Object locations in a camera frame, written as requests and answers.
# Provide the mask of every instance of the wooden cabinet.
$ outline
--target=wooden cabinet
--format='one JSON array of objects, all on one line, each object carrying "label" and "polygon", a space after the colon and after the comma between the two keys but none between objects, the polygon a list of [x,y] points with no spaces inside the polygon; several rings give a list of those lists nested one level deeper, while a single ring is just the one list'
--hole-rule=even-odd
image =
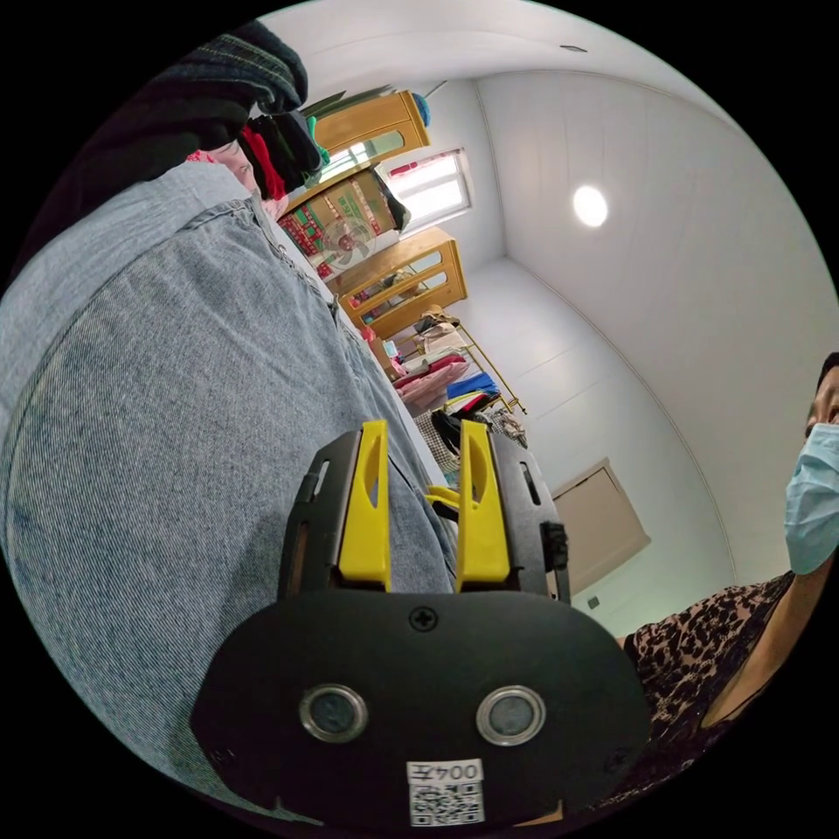
[{"label": "wooden cabinet", "polygon": [[333,161],[323,168],[317,184],[292,198],[286,212],[388,157],[431,145],[420,110],[408,91],[379,96],[324,116],[315,124],[315,139]]},{"label": "wooden cabinet", "polygon": [[409,91],[379,96],[325,116],[315,124],[315,139],[331,155],[361,142],[375,142],[382,135],[394,132],[401,142],[396,141],[388,152],[376,154],[374,149],[371,165],[385,157],[431,144],[420,110]]},{"label": "wooden cabinet", "polygon": [[408,329],[433,304],[444,309],[467,296],[457,242],[439,227],[373,254],[328,285],[353,323],[381,338]]}]

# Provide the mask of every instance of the qr code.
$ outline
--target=qr code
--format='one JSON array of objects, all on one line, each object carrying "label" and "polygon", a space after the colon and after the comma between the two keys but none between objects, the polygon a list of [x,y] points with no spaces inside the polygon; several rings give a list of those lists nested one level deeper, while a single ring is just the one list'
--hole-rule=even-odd
[{"label": "qr code", "polygon": [[483,822],[483,792],[480,783],[426,787],[412,784],[411,825],[440,828]]}]

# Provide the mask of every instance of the leopard print top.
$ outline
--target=leopard print top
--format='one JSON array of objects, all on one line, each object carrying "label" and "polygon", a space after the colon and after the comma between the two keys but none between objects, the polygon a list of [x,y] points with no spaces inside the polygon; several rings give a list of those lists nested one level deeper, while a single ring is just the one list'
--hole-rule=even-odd
[{"label": "leopard print top", "polygon": [[745,663],[789,588],[789,572],[754,586],[732,586],[680,614],[629,635],[632,660],[652,716],[647,749],[623,783],[589,811],[629,803],[688,768],[732,724],[700,724]]}]

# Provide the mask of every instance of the hanging clothes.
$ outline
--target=hanging clothes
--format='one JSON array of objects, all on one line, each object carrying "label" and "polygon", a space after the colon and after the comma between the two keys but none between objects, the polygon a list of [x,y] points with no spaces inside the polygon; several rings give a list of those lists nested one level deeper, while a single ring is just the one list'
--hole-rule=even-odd
[{"label": "hanging clothes", "polygon": [[451,475],[457,472],[461,467],[460,458],[452,454],[437,433],[437,429],[434,428],[434,423],[431,420],[431,412],[426,411],[425,413],[421,413],[414,422],[417,424],[419,433],[422,434],[422,439],[431,449],[431,454],[443,475]]},{"label": "hanging clothes", "polygon": [[451,413],[451,416],[457,417],[458,420],[471,420],[478,411],[487,407],[495,398],[495,396],[490,396],[488,393],[478,393],[477,396],[469,399],[459,410]]},{"label": "hanging clothes", "polygon": [[413,403],[418,408],[426,408],[446,392],[446,385],[462,376],[469,365],[465,361],[455,361],[427,376],[412,381],[399,388],[403,402]]},{"label": "hanging clothes", "polygon": [[462,355],[460,355],[460,353],[449,352],[443,358],[440,358],[438,361],[435,361],[432,364],[428,365],[428,368],[426,370],[412,373],[408,376],[404,376],[403,378],[398,379],[396,382],[394,382],[393,386],[397,390],[400,390],[403,387],[407,387],[412,382],[415,382],[421,378],[425,378],[431,373],[435,373],[438,370],[442,370],[444,367],[448,367],[450,364],[453,364],[455,362],[465,363],[466,359]]},{"label": "hanging clothes", "polygon": [[[461,452],[461,420],[456,417],[449,416],[445,411],[434,411],[431,415],[432,425],[437,434],[440,435],[446,448],[452,453],[460,457]],[[472,418],[473,422],[482,422],[489,426],[490,423],[484,419],[481,414],[477,413]]]},{"label": "hanging clothes", "polygon": [[497,434],[503,434],[509,437],[514,442],[518,443],[522,448],[527,448],[527,434],[524,426],[514,417],[506,407],[500,406],[497,408],[490,408],[486,411],[478,412],[475,417],[480,416],[484,422],[489,423],[492,431]]},{"label": "hanging clothes", "polygon": [[438,323],[422,333],[422,346],[427,354],[444,349],[464,350],[468,344],[452,323]]},{"label": "hanging clothes", "polygon": [[442,350],[436,350],[435,352],[427,352],[426,354],[421,356],[408,358],[405,361],[405,368],[409,373],[420,373],[423,371],[427,371],[431,364],[433,364],[435,361],[440,361],[441,358],[450,356],[452,352],[453,351],[448,347],[444,347]]},{"label": "hanging clothes", "polygon": [[462,382],[457,382],[447,388],[448,397],[450,399],[454,399],[455,397],[462,396],[463,394],[470,393],[472,391],[481,391],[489,394],[490,396],[497,396],[501,392],[498,385],[493,381],[492,377],[488,373],[478,373],[476,376],[465,378]]}]

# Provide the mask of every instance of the dark hair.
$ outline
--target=dark hair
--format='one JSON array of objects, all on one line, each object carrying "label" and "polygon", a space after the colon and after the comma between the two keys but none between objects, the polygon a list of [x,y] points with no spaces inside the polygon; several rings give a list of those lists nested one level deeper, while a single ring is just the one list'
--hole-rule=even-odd
[{"label": "dark hair", "polygon": [[819,384],[815,386],[815,392],[819,392],[819,388],[822,386],[822,382],[824,381],[825,377],[827,377],[828,373],[833,370],[834,367],[839,367],[839,352],[831,352],[830,355],[827,357],[827,360],[822,367],[822,374],[819,376]]}]

